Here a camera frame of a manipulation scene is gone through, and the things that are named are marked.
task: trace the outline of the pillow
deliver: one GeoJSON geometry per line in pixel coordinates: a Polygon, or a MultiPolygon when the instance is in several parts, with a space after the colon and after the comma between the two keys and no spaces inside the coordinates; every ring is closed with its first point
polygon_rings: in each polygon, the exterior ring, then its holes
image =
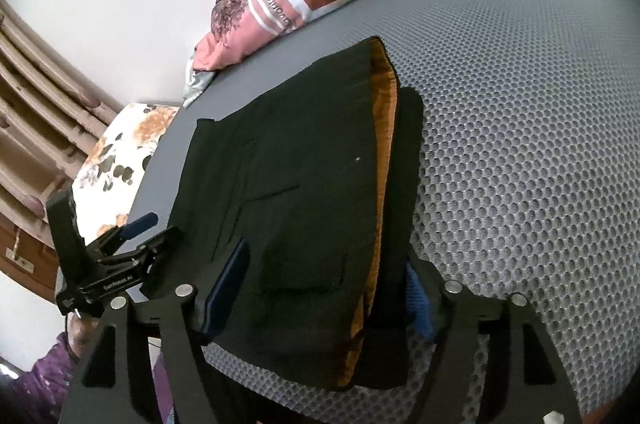
{"type": "Polygon", "coordinates": [[[177,106],[132,103],[104,131],[72,185],[86,244],[127,223],[146,167],[177,111],[177,106]]]}

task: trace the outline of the floral fabric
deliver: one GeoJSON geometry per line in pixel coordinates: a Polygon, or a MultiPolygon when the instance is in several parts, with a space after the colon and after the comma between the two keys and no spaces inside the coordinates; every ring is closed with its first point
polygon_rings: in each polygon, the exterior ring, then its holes
{"type": "Polygon", "coordinates": [[[132,103],[105,130],[73,183],[78,230],[89,244],[123,226],[176,106],[132,103]]]}

